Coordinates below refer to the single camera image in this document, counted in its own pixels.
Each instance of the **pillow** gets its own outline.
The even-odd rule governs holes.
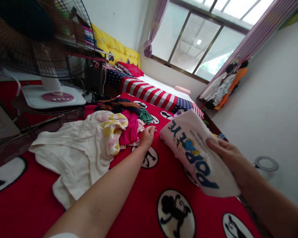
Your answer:
[[[180,86],[175,86],[174,89],[175,89],[175,90],[178,90],[178,91],[180,91],[180,92],[183,92],[183,93],[185,93],[185,94],[188,94],[188,95],[191,94],[191,91],[190,91],[190,90],[185,89],[185,88],[180,87]]]
[[[144,73],[141,71],[139,67],[134,64],[127,64],[123,62],[117,62],[117,65],[122,68],[127,74],[132,75],[133,77],[141,77],[144,76]]]

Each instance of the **fan base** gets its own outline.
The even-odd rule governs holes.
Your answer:
[[[81,93],[74,88],[62,86],[62,91],[62,96],[55,96],[52,92],[45,91],[42,85],[27,85],[22,87],[27,104],[34,109],[78,106],[86,103]]]

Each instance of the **fan grille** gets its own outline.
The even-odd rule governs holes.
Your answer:
[[[0,62],[28,73],[54,78],[77,76],[84,72],[84,61],[68,55],[72,49],[94,55],[85,41],[82,25],[91,25],[82,1],[38,0],[51,17],[54,37],[38,42],[19,33],[0,17]],[[88,36],[94,42],[94,34]]]

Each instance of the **hand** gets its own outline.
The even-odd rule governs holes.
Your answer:
[[[155,126],[148,126],[146,129],[144,129],[141,133],[139,147],[144,148],[146,151],[149,150],[149,148],[152,144],[153,136],[154,136],[155,132],[157,132]]]
[[[223,162],[232,172],[241,190],[248,187],[251,183],[257,183],[263,179],[234,145],[220,139],[217,139],[217,142],[211,139],[206,140],[208,147],[222,158]]]

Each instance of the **yellow headboard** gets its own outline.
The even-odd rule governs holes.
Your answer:
[[[97,40],[97,47],[105,52],[111,52],[114,55],[114,57],[107,56],[111,65],[115,65],[118,61],[124,63],[129,61],[130,64],[137,65],[141,68],[140,54],[137,51],[123,46],[122,43],[100,30],[94,24],[92,24],[92,27],[95,39]]]

